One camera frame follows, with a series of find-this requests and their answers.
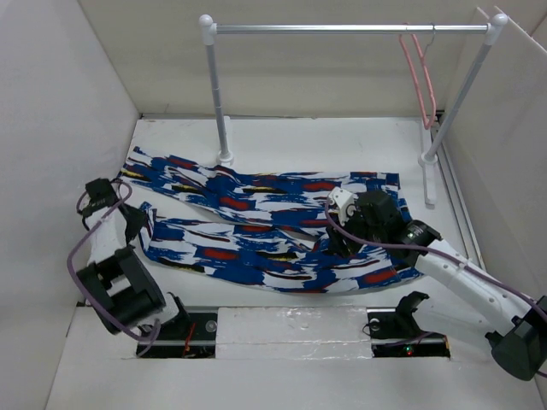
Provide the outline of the blue white red patterned trousers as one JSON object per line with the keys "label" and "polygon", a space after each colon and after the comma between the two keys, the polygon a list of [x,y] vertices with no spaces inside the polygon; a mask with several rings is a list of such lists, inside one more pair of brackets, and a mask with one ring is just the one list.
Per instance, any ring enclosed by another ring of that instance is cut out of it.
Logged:
{"label": "blue white red patterned trousers", "polygon": [[379,247],[337,255],[329,244],[334,215],[325,215],[336,188],[381,190],[410,213],[395,173],[238,173],[135,147],[121,180],[205,211],[207,220],[167,217],[148,202],[138,235],[157,264],[232,284],[293,294],[346,294],[384,289],[419,277]]}

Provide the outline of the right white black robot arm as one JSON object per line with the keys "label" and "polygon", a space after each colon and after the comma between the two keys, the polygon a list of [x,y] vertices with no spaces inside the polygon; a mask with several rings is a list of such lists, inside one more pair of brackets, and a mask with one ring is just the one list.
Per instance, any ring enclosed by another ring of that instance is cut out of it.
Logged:
{"label": "right white black robot arm", "polygon": [[538,300],[493,278],[458,253],[434,228],[405,219],[397,201],[382,190],[355,194],[334,188],[324,205],[330,243],[341,255],[378,247],[423,276],[434,279],[472,308],[458,316],[419,291],[403,297],[395,326],[404,336],[424,332],[487,344],[509,375],[530,381],[546,362],[546,299]]}

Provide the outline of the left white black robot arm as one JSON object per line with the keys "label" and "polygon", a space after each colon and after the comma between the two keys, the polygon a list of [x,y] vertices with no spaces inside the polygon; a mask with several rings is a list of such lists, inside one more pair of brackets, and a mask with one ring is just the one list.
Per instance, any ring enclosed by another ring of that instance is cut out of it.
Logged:
{"label": "left white black robot arm", "polygon": [[154,327],[142,321],[161,312],[166,300],[132,241],[146,232],[150,218],[143,209],[119,203],[121,193],[113,180],[94,179],[85,185],[85,193],[88,203],[79,205],[77,213],[91,233],[91,257],[76,276],[109,333],[137,327],[148,338]]}

